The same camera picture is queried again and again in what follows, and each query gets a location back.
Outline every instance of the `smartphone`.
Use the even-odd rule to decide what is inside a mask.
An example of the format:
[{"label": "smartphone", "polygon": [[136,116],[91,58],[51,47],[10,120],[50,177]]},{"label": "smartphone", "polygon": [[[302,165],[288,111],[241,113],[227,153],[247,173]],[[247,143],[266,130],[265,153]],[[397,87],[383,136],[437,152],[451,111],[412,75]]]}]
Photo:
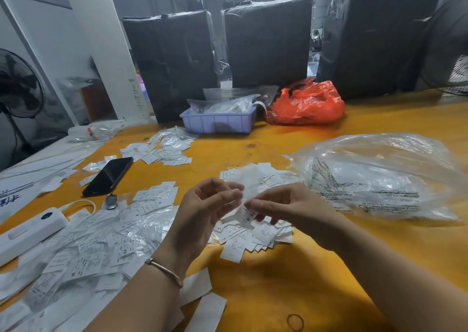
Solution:
[{"label": "smartphone", "polygon": [[131,157],[110,160],[83,190],[83,198],[112,193],[132,163]]}]

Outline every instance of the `wooden table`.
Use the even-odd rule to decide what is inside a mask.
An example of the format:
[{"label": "wooden table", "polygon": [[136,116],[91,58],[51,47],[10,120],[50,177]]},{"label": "wooden table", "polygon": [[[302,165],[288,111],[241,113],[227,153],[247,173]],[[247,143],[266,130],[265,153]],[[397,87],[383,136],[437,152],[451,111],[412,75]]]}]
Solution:
[{"label": "wooden table", "polygon": [[[123,194],[154,186],[161,181],[177,182],[175,204],[187,189],[209,176],[219,176],[228,167],[251,162],[271,162],[285,169],[283,154],[301,146],[345,134],[414,132],[429,136],[452,151],[463,168],[468,166],[468,98],[441,97],[437,92],[402,94],[379,99],[350,101],[347,116],[330,126],[283,127],[257,122],[252,134],[202,136],[186,150],[192,164],[163,166],[135,163],[119,184]],[[119,154],[132,142],[142,142],[158,130],[155,125],[123,131],[102,146],[80,167],[104,156]],[[79,198],[78,182],[89,173],[77,173],[54,192],[35,199],[0,226],[0,233],[49,208]],[[100,206],[103,198],[96,199]],[[77,208],[69,210],[72,214]],[[461,206],[460,218],[468,222]],[[389,246],[437,275],[468,291],[468,228],[464,225],[430,227],[365,217],[351,219]],[[320,248],[311,238],[294,231],[292,245],[276,245],[261,252],[245,252],[235,264],[219,258],[222,247],[208,247],[190,266],[192,274],[208,266],[213,292],[227,299],[218,331],[291,331],[290,314],[304,320],[304,331],[392,331],[363,289],[333,252]],[[183,308],[183,331],[198,302]]]}]

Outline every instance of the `gold bangle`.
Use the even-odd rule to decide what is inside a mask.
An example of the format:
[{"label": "gold bangle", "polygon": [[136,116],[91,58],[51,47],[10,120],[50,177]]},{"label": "gold bangle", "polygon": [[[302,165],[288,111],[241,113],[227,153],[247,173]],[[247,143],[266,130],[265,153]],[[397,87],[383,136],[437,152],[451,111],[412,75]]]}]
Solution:
[{"label": "gold bangle", "polygon": [[162,265],[156,263],[152,258],[146,259],[145,263],[148,264],[149,266],[155,266],[156,268],[159,268],[164,273],[169,275],[179,285],[179,289],[182,289],[182,287],[184,286],[184,281],[182,279],[180,279],[175,273],[171,272],[166,267],[163,267]]}]

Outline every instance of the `left hand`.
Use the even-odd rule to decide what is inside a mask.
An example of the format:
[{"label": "left hand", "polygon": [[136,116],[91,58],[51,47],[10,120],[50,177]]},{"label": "left hand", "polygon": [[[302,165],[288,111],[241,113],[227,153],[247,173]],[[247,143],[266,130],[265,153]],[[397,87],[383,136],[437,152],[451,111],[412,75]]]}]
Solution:
[{"label": "left hand", "polygon": [[214,225],[241,205],[244,186],[208,178],[185,193],[169,232],[153,254],[159,264],[180,278],[200,255]]}]

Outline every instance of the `plastic crate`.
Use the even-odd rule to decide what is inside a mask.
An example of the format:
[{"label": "plastic crate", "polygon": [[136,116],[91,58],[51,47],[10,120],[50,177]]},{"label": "plastic crate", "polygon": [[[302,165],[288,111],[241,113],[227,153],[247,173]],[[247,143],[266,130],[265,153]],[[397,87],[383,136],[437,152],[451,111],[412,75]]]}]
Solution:
[{"label": "plastic crate", "polygon": [[257,108],[248,113],[199,114],[187,109],[180,117],[185,130],[192,134],[250,134],[257,118]]}]

